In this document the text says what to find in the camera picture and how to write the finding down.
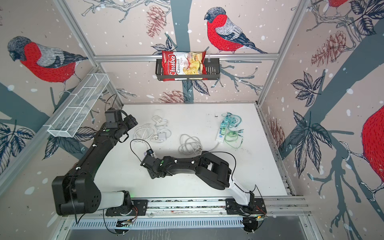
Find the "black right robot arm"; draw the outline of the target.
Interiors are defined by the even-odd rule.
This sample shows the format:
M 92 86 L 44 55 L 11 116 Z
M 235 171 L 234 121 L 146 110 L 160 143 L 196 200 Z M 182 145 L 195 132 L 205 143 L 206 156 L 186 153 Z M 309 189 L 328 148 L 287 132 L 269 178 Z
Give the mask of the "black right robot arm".
M 235 200 L 233 211 L 241 210 L 245 215 L 250 215 L 255 209 L 253 191 L 242 187 L 234 178 L 235 170 L 230 168 L 227 161 L 215 154 L 216 152 L 203 151 L 192 158 L 165 156 L 159 159 L 154 156 L 152 150 L 148 150 L 141 161 L 141 166 L 147 169 L 152 179 L 177 174 L 193 174 L 213 189 L 228 189 Z

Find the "light green charger with cable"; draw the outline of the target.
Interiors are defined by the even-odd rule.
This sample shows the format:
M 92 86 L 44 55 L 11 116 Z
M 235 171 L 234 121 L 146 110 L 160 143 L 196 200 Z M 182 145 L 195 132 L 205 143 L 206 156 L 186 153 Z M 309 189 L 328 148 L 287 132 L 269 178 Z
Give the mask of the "light green charger with cable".
M 227 128 L 224 135 L 224 143 L 230 146 L 232 149 L 239 149 L 244 141 L 243 133 L 244 129 L 231 130 Z

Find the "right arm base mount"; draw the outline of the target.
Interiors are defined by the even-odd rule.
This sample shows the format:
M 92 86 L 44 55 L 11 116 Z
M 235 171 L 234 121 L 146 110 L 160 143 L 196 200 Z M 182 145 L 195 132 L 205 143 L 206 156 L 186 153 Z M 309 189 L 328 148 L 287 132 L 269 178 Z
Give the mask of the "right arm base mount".
M 225 199 L 225 207 L 228 215 L 239 215 L 247 217 L 250 215 L 267 214 L 265 201 L 262 198 L 255 198 L 247 206 L 239 205 L 235 199 Z

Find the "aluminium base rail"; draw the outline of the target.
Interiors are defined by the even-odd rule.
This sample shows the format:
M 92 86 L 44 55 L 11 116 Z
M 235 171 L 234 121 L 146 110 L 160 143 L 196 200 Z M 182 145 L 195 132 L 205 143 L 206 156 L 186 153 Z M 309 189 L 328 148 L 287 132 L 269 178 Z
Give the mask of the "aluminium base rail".
M 148 200 L 145 216 L 138 218 L 197 218 L 197 217 L 229 217 L 225 207 L 225 197 L 200 197 L 200 198 L 133 198 Z M 267 214 L 250 215 L 247 217 L 267 218 L 273 216 L 310 216 L 311 210 L 304 197 L 282 196 L 263 197 Z M 86 217 L 102 217 L 106 211 L 97 210 L 95 213 L 86 214 Z M 107 217 L 119 219 L 132 219 L 134 217 Z

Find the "teal charger with cable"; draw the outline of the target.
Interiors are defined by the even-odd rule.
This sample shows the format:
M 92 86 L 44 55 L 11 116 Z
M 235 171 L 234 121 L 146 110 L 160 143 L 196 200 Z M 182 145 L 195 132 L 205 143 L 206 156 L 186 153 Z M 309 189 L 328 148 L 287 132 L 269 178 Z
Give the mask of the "teal charger with cable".
M 221 127 L 226 128 L 231 123 L 229 118 L 224 118 L 221 123 Z

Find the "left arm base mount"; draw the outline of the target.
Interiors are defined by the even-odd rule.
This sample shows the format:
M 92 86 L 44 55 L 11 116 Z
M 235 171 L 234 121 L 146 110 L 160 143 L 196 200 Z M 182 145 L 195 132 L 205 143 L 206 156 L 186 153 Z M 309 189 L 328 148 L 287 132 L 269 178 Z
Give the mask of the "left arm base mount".
M 119 207 L 108 208 L 105 215 L 107 217 L 136 217 L 145 216 L 148 200 L 144 199 L 133 199 L 131 203 Z

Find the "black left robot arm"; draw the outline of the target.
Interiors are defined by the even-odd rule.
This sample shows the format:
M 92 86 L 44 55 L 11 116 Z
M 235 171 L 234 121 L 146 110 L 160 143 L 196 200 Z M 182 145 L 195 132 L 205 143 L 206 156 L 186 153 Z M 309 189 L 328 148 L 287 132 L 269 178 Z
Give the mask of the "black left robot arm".
M 133 202 L 128 191 L 101 192 L 94 182 L 102 162 L 123 135 L 138 123 L 123 110 L 110 108 L 106 122 L 94 136 L 92 146 L 64 176 L 56 177 L 52 190 L 56 213 L 59 216 L 91 214 L 98 210 L 121 207 L 129 213 Z

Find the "white mesh wall shelf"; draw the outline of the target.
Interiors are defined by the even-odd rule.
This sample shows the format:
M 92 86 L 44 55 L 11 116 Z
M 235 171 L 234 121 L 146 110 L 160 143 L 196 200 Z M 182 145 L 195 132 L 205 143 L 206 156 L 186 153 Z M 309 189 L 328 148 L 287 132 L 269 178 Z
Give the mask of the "white mesh wall shelf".
M 87 75 L 80 84 L 81 88 L 70 94 L 70 102 L 50 125 L 48 133 L 53 137 L 74 137 L 109 82 L 106 74 Z

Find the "white blue power strip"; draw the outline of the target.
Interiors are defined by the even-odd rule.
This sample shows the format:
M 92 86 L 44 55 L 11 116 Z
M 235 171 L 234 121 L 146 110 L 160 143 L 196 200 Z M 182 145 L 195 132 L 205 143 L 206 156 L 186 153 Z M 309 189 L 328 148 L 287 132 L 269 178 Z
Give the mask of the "white blue power strip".
M 206 151 L 211 152 L 224 142 L 224 135 L 226 133 L 226 129 L 227 128 L 223 128 L 220 126 L 216 139 L 216 145 L 212 149 Z M 205 151 L 201 140 L 196 136 L 181 134 L 179 138 L 179 143 L 180 145 L 178 148 L 178 152 L 183 155 L 199 155 L 203 151 Z

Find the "red cassava chips bag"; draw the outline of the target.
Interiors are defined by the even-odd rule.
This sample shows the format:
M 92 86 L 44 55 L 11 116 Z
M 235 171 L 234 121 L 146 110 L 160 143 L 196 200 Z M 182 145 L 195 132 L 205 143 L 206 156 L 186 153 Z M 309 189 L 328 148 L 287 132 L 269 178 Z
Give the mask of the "red cassava chips bag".
M 205 75 L 206 52 L 170 52 L 162 51 L 163 81 L 181 79 L 181 75 Z

